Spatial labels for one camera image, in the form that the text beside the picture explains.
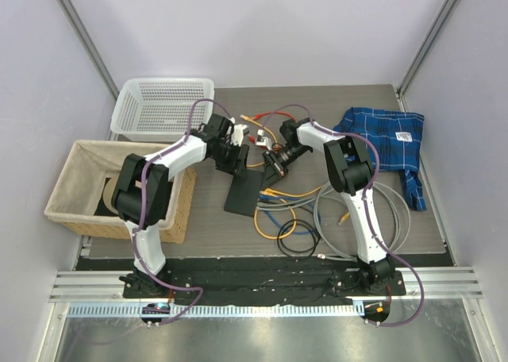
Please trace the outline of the black network switch box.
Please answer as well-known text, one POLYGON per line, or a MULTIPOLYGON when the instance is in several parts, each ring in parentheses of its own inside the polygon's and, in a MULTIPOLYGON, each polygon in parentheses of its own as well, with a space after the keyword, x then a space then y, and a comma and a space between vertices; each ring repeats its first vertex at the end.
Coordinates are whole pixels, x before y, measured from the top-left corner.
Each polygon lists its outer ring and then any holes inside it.
POLYGON ((245 175, 236 175, 227 194, 224 211, 245 217, 254 217, 264 174, 247 170, 245 175))

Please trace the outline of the blue plaid cloth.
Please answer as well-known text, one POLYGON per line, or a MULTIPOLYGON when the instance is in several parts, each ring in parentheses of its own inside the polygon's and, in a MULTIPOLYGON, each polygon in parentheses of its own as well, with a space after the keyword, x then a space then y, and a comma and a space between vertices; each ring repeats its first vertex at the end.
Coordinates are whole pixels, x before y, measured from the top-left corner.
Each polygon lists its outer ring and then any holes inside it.
POLYGON ((427 210, 418 177, 425 117, 418 113, 352 107, 333 130, 368 139, 379 154, 381 171, 396 171, 409 208, 427 210))

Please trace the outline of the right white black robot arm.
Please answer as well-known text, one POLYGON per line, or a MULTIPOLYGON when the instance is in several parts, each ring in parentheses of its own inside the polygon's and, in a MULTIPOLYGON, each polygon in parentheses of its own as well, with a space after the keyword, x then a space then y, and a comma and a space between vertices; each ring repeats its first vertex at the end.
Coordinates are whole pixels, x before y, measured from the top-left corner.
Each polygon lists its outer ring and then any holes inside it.
POLYGON ((263 154, 262 188, 271 187, 284 178, 288 166, 305 152, 322 152, 330 185, 344 199, 352 219, 360 288, 370 295, 379 293, 394 278, 395 267, 375 215, 372 193, 375 168, 368 145, 359 135, 340 135, 309 118, 285 120, 279 131, 286 144, 278 152, 270 150, 263 154))

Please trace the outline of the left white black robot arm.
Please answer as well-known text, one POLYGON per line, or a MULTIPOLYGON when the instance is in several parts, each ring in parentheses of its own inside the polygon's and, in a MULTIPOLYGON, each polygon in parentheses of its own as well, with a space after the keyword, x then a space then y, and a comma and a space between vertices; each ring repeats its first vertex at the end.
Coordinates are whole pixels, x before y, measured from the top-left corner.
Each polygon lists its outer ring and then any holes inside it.
POLYGON ((247 134, 247 125, 212 114, 208 122, 189 129, 174 144, 146 156, 130 154, 125 158, 111 203, 133 245, 133 271, 121 278, 127 298, 159 298, 172 289, 159 226, 171 200, 170 182, 207 159, 212 159, 219 171, 244 175, 247 134))

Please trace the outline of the white perforated plastic basket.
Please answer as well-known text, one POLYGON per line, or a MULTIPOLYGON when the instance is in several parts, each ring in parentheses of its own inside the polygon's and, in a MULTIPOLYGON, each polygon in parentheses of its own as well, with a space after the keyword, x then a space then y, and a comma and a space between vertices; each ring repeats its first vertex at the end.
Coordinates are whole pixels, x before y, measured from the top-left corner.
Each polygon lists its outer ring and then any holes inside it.
POLYGON ((136 78, 126 81, 110 121, 112 133, 135 142, 175 142, 212 112, 214 82, 206 78, 136 78))

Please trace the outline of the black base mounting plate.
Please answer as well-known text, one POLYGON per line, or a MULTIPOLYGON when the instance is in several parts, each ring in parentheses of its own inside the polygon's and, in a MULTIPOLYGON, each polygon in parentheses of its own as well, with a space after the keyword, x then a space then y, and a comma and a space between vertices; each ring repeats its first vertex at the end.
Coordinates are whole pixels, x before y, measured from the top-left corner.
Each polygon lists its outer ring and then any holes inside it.
POLYGON ((203 287, 208 298, 214 291, 245 293, 247 288, 259 292, 265 287, 290 288, 301 292, 307 287, 330 289, 340 273, 347 277, 342 280, 346 287, 359 286, 359 266, 354 261, 339 261, 316 256, 292 260, 287 257, 226 257, 226 258, 171 258, 167 260, 170 283, 183 286, 187 279, 191 286, 203 287))

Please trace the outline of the brown tape roll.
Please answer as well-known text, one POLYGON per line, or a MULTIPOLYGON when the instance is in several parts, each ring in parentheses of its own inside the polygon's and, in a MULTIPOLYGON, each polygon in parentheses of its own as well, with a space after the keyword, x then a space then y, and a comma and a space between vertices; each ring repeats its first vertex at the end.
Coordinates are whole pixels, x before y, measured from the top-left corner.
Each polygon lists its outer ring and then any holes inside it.
POLYGON ((117 210, 114 208, 112 198, 114 194, 114 189, 117 184, 117 180, 118 180, 117 175, 112 176, 110 178, 106 178, 105 185, 102 191, 102 201, 104 203, 104 206, 108 211, 114 214, 117 214, 117 210))

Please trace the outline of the wicker basket with liner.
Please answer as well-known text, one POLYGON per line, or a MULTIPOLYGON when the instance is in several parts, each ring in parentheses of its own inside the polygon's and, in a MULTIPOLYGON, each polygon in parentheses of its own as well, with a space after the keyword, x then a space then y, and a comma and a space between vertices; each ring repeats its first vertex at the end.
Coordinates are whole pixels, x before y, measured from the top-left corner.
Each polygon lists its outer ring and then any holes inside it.
MULTIPOLYGON (((78 235, 128 240, 129 231, 117 216, 96 213, 106 180, 119 175, 125 158, 158 152, 165 144, 77 140, 48 200, 44 215, 78 235)), ((174 179, 166 218, 159 222, 162 242, 182 244, 191 211, 197 173, 193 168, 174 179)))

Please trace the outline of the aluminium frame rail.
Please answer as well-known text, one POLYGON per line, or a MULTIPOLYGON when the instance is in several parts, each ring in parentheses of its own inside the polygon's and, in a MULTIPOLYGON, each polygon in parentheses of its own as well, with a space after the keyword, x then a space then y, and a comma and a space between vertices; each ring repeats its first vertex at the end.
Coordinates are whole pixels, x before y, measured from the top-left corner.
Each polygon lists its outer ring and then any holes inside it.
POLYGON ((127 271, 71 271, 56 276, 53 302, 110 300, 167 300, 189 303, 196 287, 203 289, 202 305, 273 306, 318 304, 334 299, 481 298, 482 289, 471 268, 400 268, 394 278, 372 288, 363 287, 356 270, 195 270, 173 271, 172 287, 142 287, 128 280, 127 271))

